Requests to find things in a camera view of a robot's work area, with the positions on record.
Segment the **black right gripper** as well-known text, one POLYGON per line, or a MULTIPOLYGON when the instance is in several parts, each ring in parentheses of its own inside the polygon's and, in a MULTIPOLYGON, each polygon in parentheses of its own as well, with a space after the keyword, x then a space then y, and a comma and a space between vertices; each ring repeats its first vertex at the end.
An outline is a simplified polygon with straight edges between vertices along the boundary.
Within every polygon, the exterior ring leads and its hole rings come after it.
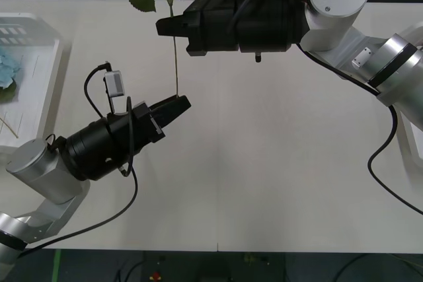
POLYGON ((234 0, 195 0, 183 15, 159 19, 157 33, 187 37, 186 51, 192 57, 205 56, 208 52, 237 51, 235 33, 227 30, 234 14, 234 0))

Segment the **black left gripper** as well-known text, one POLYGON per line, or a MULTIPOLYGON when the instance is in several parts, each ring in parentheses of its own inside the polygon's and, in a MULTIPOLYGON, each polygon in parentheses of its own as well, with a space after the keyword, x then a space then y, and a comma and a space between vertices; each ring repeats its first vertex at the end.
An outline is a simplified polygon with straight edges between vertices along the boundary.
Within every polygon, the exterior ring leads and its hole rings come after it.
POLYGON ((162 139, 162 129, 191 107, 186 96, 173 95, 151 106, 142 102, 132 106, 127 101, 126 111, 106 116, 111 138, 111 153, 106 156, 107 167, 133 165, 134 157, 142 148, 162 139))

